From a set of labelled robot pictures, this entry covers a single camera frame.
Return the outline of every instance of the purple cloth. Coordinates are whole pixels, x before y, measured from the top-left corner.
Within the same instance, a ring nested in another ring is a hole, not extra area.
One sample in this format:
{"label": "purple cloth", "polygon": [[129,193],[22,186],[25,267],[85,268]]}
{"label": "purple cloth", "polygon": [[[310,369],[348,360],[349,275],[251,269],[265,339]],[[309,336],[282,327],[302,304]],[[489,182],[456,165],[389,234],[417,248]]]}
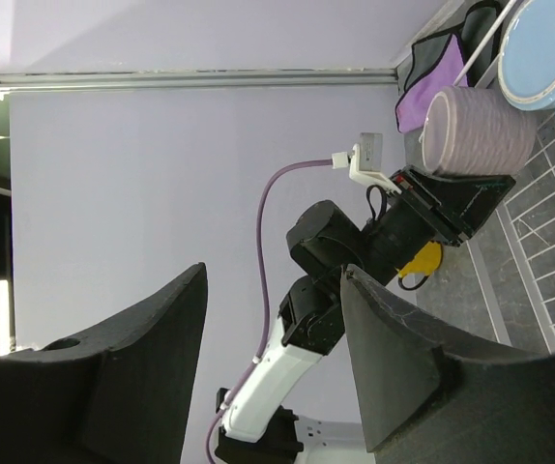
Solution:
{"label": "purple cloth", "polygon": [[[397,129],[401,133],[406,133],[423,127],[425,115],[434,96],[444,87],[453,85],[463,67],[464,59],[458,37],[452,34],[437,66],[407,90],[395,107]],[[468,87],[467,77],[464,76],[458,85]]]}

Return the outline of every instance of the light blue bowl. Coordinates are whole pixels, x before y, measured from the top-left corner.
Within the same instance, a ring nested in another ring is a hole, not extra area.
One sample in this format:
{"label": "light blue bowl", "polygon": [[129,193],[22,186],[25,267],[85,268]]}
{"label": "light blue bowl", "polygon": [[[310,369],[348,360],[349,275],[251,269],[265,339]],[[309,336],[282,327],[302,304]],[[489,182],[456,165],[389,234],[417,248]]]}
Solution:
{"label": "light blue bowl", "polygon": [[511,20],[501,45],[499,81],[518,109],[555,108],[555,0],[528,0]]}

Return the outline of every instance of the yellow object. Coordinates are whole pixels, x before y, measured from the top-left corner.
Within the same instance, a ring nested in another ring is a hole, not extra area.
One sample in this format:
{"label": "yellow object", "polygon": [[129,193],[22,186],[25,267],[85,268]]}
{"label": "yellow object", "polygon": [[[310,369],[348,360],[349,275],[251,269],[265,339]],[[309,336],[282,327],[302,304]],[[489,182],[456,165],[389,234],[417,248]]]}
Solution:
{"label": "yellow object", "polygon": [[424,274],[425,276],[430,276],[434,271],[439,269],[442,259],[443,249],[441,244],[428,242],[428,244],[417,253],[413,261],[404,266],[397,275],[401,278],[405,278],[409,274]]}

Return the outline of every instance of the metal frame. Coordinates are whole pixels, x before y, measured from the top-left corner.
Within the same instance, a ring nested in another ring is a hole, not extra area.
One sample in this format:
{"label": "metal frame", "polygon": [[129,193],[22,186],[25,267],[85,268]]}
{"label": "metal frame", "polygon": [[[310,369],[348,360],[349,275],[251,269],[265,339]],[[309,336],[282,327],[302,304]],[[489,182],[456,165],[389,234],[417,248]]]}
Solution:
{"label": "metal frame", "polygon": [[528,264],[527,255],[525,254],[525,251],[519,242],[516,230],[511,223],[510,213],[508,212],[508,207],[505,203],[502,203],[501,206],[497,208],[497,216],[501,221],[501,227],[503,228],[503,232],[506,235],[508,244],[510,245],[511,254],[516,262],[518,273],[520,274],[522,283],[527,291],[527,296],[529,297],[533,311],[536,314],[536,319],[540,325],[541,334],[546,342],[546,347],[549,352],[554,353],[555,330],[552,327],[550,315],[548,314],[546,306],[542,300],[540,289],[536,284],[533,271]]}
{"label": "metal frame", "polygon": [[395,70],[207,70],[0,74],[0,98],[15,93],[396,84]]}
{"label": "metal frame", "polygon": [[473,266],[475,268],[475,274],[478,277],[478,282],[480,283],[480,288],[482,290],[483,300],[486,304],[488,315],[490,316],[492,330],[494,331],[499,343],[511,346],[508,327],[506,326],[506,321],[503,319],[503,313],[501,312],[497,295],[494,291],[494,287],[492,286],[492,281],[490,280],[490,273],[488,272],[485,261],[483,260],[482,249],[480,248],[478,239],[474,237],[469,240],[467,242],[467,247],[469,248],[471,261],[473,261]]}

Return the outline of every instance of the purple bag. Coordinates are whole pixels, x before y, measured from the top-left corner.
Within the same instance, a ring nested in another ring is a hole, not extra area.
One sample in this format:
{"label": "purple bag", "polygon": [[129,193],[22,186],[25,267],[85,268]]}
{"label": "purple bag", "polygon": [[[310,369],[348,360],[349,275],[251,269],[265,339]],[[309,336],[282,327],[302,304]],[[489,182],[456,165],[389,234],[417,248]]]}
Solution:
{"label": "purple bag", "polygon": [[[443,87],[453,85],[462,71],[464,63],[458,37],[452,34],[438,65],[415,83],[398,101],[395,107],[395,118],[397,119],[397,129],[401,133],[414,131],[424,125],[425,115],[432,99]],[[466,75],[459,85],[461,87],[469,86]]]}
{"label": "purple bag", "polygon": [[[424,125],[434,96],[453,85],[465,63],[482,41],[499,13],[495,0],[482,0],[467,12],[464,22],[432,34],[412,46],[413,63],[404,82],[404,95],[395,106],[397,129],[406,133]],[[478,56],[458,84],[469,87],[478,82],[499,50],[501,28]]]}

